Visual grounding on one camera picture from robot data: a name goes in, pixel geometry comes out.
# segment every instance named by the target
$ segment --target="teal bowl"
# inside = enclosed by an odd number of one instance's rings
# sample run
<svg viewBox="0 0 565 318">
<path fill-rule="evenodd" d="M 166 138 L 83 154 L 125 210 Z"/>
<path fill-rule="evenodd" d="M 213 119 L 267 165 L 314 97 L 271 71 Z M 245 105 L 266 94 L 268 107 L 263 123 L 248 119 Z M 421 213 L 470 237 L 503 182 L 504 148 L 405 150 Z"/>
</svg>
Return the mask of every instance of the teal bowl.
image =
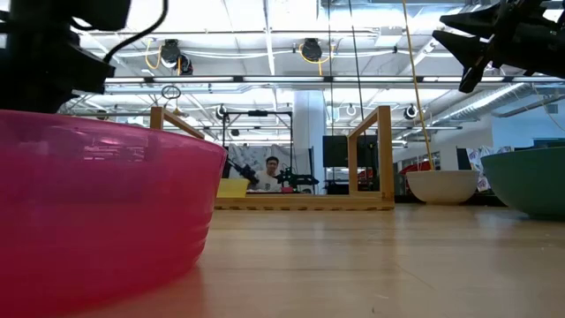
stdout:
<svg viewBox="0 0 565 318">
<path fill-rule="evenodd" d="M 565 147 L 489 155 L 481 161 L 506 205 L 530 216 L 565 217 Z"/>
</svg>

